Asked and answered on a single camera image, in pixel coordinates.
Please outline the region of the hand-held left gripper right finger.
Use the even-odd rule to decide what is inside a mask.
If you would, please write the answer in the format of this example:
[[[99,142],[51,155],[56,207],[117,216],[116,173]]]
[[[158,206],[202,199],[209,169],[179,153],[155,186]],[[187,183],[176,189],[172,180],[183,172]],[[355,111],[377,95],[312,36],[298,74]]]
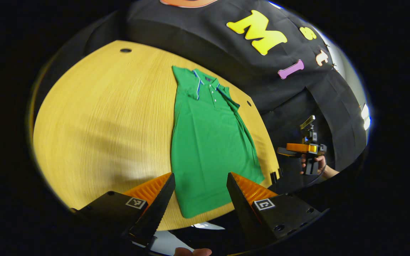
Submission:
[[[328,210],[308,204],[294,193],[277,194],[230,172],[226,183],[248,249],[262,249],[305,230]]]

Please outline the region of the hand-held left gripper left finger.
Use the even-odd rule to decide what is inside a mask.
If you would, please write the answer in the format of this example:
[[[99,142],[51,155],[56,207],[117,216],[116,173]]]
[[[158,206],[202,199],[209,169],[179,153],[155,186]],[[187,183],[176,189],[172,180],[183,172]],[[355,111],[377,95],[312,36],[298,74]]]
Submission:
[[[175,190],[175,176],[166,173],[135,188],[105,192],[75,216],[98,229],[106,238],[119,238],[148,247],[153,241]]]

